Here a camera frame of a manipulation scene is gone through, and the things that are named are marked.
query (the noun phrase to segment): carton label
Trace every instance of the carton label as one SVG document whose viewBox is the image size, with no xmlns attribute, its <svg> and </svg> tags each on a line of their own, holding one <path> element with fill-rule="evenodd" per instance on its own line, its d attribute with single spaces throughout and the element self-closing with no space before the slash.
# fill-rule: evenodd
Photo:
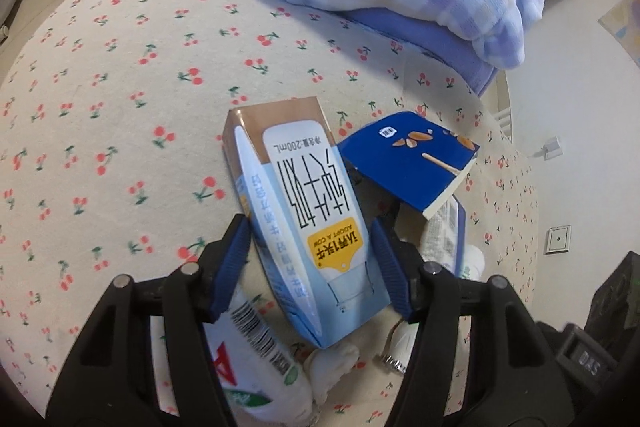
<svg viewBox="0 0 640 427">
<path fill-rule="evenodd" d="M 351 267 L 353 255 L 362 246 L 362 236 L 356 220 L 348 217 L 310 235 L 306 243 L 318 268 L 330 267 L 346 272 Z"/>
<path fill-rule="evenodd" d="M 334 152 L 318 122 L 271 127 L 263 140 L 300 232 L 315 232 L 353 212 L 345 192 L 347 182 L 338 171 Z"/>
</svg>

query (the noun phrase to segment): yellow label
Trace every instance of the yellow label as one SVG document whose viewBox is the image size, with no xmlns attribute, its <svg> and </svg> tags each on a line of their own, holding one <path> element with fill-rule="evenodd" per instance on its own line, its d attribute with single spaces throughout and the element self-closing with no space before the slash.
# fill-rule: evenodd
<svg viewBox="0 0 640 427">
<path fill-rule="evenodd" d="M 353 255 L 363 245 L 353 217 L 310 235 L 306 243 L 318 268 L 335 268 L 341 272 L 350 268 Z"/>
</svg>

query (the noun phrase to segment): barcode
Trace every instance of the barcode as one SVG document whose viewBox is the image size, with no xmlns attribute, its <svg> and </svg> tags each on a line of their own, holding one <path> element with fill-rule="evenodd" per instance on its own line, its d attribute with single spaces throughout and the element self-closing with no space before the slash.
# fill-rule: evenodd
<svg viewBox="0 0 640 427">
<path fill-rule="evenodd" d="M 447 253 L 454 253 L 456 249 L 456 245 L 453 244 L 453 241 L 449 239 L 449 237 L 444 238 L 444 251 Z"/>
<path fill-rule="evenodd" d="M 289 370 L 289 367 L 291 367 L 289 360 L 286 359 L 286 357 L 282 354 L 281 351 L 277 351 L 276 354 L 273 355 L 273 357 L 269 362 L 271 362 L 271 365 L 273 365 L 273 367 L 276 368 L 276 371 L 280 373 L 283 377 L 284 375 L 286 375 L 287 371 Z"/>
<path fill-rule="evenodd" d="M 458 209 L 453 203 L 449 205 L 449 228 L 454 232 L 458 231 Z"/>
<path fill-rule="evenodd" d="M 266 357 L 275 347 L 276 341 L 271 336 L 271 331 L 248 302 L 231 312 L 231 320 L 261 358 Z"/>
<path fill-rule="evenodd" d="M 398 131 L 396 131 L 393 127 L 383 127 L 378 131 L 380 136 L 383 136 L 385 138 L 391 138 L 394 134 L 396 134 L 396 132 Z"/>
</svg>

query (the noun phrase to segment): white wall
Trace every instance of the white wall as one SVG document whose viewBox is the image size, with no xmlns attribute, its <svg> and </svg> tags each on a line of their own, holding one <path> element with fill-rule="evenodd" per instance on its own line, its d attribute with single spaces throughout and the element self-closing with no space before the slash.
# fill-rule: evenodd
<svg viewBox="0 0 640 427">
<path fill-rule="evenodd" d="M 628 250 L 640 253 L 640 69 L 598 19 L 621 0 L 547 0 L 511 71 L 514 143 L 533 155 L 540 200 L 534 317 L 584 325 L 593 291 Z M 542 256 L 546 230 L 572 225 L 571 250 Z"/>
</svg>

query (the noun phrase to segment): brown carton top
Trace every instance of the brown carton top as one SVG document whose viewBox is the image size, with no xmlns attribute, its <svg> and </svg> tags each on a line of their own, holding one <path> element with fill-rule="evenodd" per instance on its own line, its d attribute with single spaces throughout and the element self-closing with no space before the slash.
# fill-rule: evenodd
<svg viewBox="0 0 640 427">
<path fill-rule="evenodd" d="M 329 145 L 331 147 L 335 145 L 334 135 L 326 123 L 318 99 L 314 96 L 282 100 L 281 102 L 259 103 L 230 110 L 226 117 L 222 143 L 234 180 L 242 173 L 238 159 L 238 148 L 236 147 L 236 136 L 234 135 L 234 129 L 238 125 L 245 129 L 249 140 L 254 144 L 260 163 L 265 164 L 269 163 L 269 155 L 262 140 L 264 131 L 275 125 L 303 120 L 317 121 L 322 125 Z"/>
</svg>

